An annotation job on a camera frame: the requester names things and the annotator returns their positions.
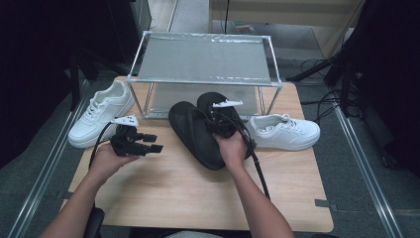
shoelace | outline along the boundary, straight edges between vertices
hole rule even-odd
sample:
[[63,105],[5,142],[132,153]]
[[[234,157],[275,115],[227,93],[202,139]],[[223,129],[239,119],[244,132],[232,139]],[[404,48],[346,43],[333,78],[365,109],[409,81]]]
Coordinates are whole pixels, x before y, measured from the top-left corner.
[[295,120],[291,119],[289,114],[283,114],[283,115],[280,115],[280,117],[281,117],[281,120],[285,124],[285,128],[290,128],[290,129],[295,130],[295,131],[300,130],[300,127],[297,124],[297,122]]
[[90,122],[93,122],[102,110],[102,104],[95,102],[93,99],[90,99],[89,107],[86,112],[83,114],[84,118]]

person's arm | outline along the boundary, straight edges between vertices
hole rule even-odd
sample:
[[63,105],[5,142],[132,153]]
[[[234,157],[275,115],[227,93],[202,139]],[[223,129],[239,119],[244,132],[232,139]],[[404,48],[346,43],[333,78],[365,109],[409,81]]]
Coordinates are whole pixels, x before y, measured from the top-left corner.
[[99,188],[118,169],[136,158],[118,157],[109,144],[100,147],[89,172],[41,237],[83,237]]
[[231,174],[244,207],[250,231],[254,238],[294,237],[281,212],[266,198],[244,167],[247,147],[239,132],[229,139],[214,135],[220,153]]

finger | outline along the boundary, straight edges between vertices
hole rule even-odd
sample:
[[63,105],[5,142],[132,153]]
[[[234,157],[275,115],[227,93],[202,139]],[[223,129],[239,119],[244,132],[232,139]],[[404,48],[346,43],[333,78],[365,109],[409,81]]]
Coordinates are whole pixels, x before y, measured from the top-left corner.
[[133,156],[133,155],[129,155],[129,156],[124,156],[121,158],[121,162],[123,165],[126,165],[130,162],[136,161],[140,156]]

gray floor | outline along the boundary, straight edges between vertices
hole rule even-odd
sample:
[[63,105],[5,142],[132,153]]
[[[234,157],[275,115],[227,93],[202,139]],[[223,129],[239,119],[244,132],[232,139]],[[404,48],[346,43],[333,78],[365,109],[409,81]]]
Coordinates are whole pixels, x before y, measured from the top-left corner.
[[[173,7],[176,1],[168,2],[172,4],[168,6],[170,12],[170,7]],[[172,31],[206,33],[207,19],[202,17],[208,16],[206,3],[205,0],[180,0]],[[161,24],[167,24],[163,21],[158,23],[159,26],[156,29],[164,29]],[[214,21],[213,25],[215,32],[218,31],[217,29],[220,30],[220,22]],[[230,26],[228,33],[236,34],[233,25],[228,26]],[[280,58],[282,77],[296,75],[313,65],[312,63],[316,63],[316,60],[311,59],[322,57],[308,27],[265,24],[253,24],[253,26],[259,34],[271,35],[274,39],[276,55]],[[104,73],[101,74],[100,79],[92,83],[86,92],[87,98],[92,97],[95,91],[107,88],[116,76],[106,72],[105,69],[101,71]],[[320,100],[328,92],[328,88],[322,81],[324,73],[316,73],[311,76],[312,78],[296,83],[302,102]],[[67,97],[34,138],[27,151],[1,169],[0,237],[6,237],[12,229],[23,202],[49,157],[60,128],[67,119],[69,105],[70,97]],[[323,111],[330,106],[331,104],[323,105],[321,109]],[[316,105],[303,106],[305,118],[315,119],[316,109]],[[420,234],[420,178],[407,170],[393,171],[385,168],[367,125],[359,118],[352,118],[350,121],[380,188],[395,214],[403,236],[418,237]],[[380,213],[369,193],[337,114],[333,112],[322,118],[320,126],[321,138],[315,144],[314,152],[327,199],[332,206],[331,214],[335,227],[330,234],[339,237],[391,237],[386,233],[379,217]],[[25,237],[37,237],[59,211],[62,203],[59,193],[68,189],[82,152],[81,149],[73,148],[68,144],[64,147],[43,198],[39,204],[36,204],[37,209],[27,227]],[[102,235],[105,238],[128,237],[129,231],[130,229],[126,227],[104,226]],[[311,235],[311,233],[296,232],[297,237],[311,237]]]

shoe sole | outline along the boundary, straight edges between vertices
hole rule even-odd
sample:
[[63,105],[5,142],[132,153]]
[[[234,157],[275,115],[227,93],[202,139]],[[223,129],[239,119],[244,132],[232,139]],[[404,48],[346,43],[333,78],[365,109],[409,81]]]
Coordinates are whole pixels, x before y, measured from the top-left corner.
[[[129,110],[130,108],[132,108],[134,105],[134,96],[133,94],[130,94],[130,99],[128,101],[128,103],[126,103],[126,105],[121,108],[120,112],[118,112],[118,114],[115,117],[121,117],[124,116]],[[112,135],[112,132],[115,130],[115,128],[117,127],[117,125],[110,125],[104,132],[102,140],[103,139],[107,139]],[[88,147],[92,147],[96,144],[96,141],[98,140],[98,137],[95,137],[87,142],[83,142],[83,143],[72,143],[70,140],[68,140],[68,142],[70,143],[71,146],[76,147],[76,148],[88,148]]]
[[319,140],[318,136],[314,141],[303,144],[303,145],[299,145],[299,146],[287,146],[287,147],[279,147],[277,143],[263,143],[263,145],[261,146],[258,142],[257,142],[257,148],[273,148],[273,149],[281,149],[284,151],[302,151],[305,149],[308,149],[309,147],[315,145],[315,143],[318,142]]

